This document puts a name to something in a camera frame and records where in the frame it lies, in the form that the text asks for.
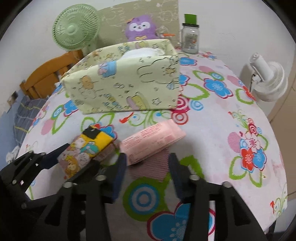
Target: storage box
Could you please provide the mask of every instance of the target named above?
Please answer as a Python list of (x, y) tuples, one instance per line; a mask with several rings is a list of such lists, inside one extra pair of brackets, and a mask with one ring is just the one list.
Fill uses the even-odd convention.
[[(124, 58), (129, 50), (161, 48), (164, 56)], [(179, 88), (179, 58), (168, 39), (135, 41), (97, 49), (62, 76), (83, 114), (173, 109)]]

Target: white fan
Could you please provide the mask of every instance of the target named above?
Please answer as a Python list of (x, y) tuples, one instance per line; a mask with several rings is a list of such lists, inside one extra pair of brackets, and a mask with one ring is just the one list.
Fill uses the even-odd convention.
[(263, 101), (275, 101), (283, 96), (288, 87), (288, 79), (281, 64), (268, 62), (254, 53), (250, 58), (250, 65), (255, 70), (251, 80), (250, 91), (254, 85), (254, 91)]

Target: floral tablecloth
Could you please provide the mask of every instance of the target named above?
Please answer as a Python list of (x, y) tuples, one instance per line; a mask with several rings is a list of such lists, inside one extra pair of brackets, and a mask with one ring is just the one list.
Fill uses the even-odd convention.
[[(121, 141), (149, 125), (172, 118), (187, 135), (142, 165), (127, 168), (119, 199), (107, 205), (113, 240), (181, 241), (189, 204), (176, 198), (168, 153), (208, 182), (229, 181), (263, 230), (287, 207), (287, 181), (278, 143), (263, 111), (234, 73), (210, 53), (179, 53), (180, 91), (175, 110), (82, 115), (62, 85), (42, 108), (19, 156), (71, 143), (90, 124)], [(105, 164), (117, 160), (108, 157)], [(54, 194), (65, 181), (59, 165), (43, 170), (27, 194)], [(214, 239), (215, 206), (210, 204), (209, 240)]]

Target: gray plaid cushion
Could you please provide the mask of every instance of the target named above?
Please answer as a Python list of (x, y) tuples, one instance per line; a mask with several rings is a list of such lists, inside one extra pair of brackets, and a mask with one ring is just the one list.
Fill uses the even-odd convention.
[(26, 134), (40, 109), (45, 104), (46, 99), (31, 100), (24, 96), (15, 115), (15, 140), (19, 146), (22, 145)]

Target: metal bolt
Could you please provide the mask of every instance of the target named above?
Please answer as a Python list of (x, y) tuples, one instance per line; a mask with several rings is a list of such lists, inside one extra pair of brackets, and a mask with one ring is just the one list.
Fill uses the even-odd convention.
[(223, 185), (224, 187), (226, 187), (226, 188), (231, 188), (231, 187), (232, 187), (232, 185), (231, 185), (230, 182), (224, 182), (222, 185)]
[(106, 180), (106, 178), (107, 178), (107, 177), (106, 177), (105, 175), (97, 175), (97, 176), (96, 176), (96, 180), (97, 180), (97, 181), (104, 181), (104, 180)]
[(192, 181), (198, 181), (200, 179), (200, 177), (198, 175), (190, 175), (189, 179)]
[(25, 202), (23, 202), (22, 205), (21, 205), (21, 208), (22, 209), (26, 209), (27, 208), (27, 204)]
[(73, 183), (72, 182), (65, 182), (64, 184), (63, 184), (63, 187), (64, 188), (71, 188), (73, 186)]

